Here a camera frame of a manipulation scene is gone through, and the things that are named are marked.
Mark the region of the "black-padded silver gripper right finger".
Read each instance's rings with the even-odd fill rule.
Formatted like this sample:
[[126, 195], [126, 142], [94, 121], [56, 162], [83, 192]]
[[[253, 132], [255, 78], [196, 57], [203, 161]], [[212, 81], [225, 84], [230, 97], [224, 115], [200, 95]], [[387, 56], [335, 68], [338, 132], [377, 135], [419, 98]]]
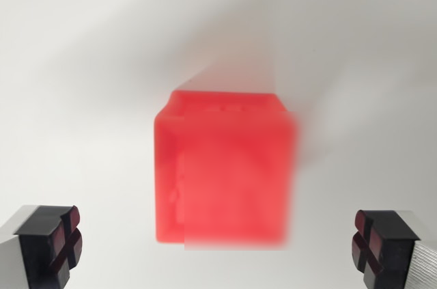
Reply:
[[436, 233], [407, 210], [358, 210], [352, 259], [369, 289], [436, 289]]

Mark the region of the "black-padded silver gripper left finger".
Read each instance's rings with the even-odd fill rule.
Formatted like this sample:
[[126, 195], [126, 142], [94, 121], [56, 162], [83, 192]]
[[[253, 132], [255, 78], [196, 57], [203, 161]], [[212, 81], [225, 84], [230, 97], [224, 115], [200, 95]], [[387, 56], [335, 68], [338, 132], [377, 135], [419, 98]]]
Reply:
[[1, 226], [2, 288], [65, 288], [81, 258], [76, 206], [24, 205]]

